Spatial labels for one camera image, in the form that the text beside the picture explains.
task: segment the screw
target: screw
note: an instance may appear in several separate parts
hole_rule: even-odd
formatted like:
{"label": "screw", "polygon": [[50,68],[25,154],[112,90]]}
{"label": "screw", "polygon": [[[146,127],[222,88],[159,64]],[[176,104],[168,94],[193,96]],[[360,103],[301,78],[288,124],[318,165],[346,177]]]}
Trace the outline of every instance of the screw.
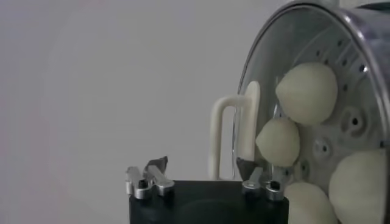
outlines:
{"label": "screw", "polygon": [[138,188],[140,188],[140,189],[147,188],[147,181],[146,181],[145,179],[140,180],[140,181],[138,182]]}

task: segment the white wall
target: white wall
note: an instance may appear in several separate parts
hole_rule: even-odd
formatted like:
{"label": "white wall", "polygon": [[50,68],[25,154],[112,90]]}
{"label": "white wall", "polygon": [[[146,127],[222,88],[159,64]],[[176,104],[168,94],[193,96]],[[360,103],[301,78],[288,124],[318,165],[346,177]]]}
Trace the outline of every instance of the white wall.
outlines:
{"label": "white wall", "polygon": [[163,155],[206,179],[212,103],[284,2],[0,1],[0,223],[126,223],[126,167]]}

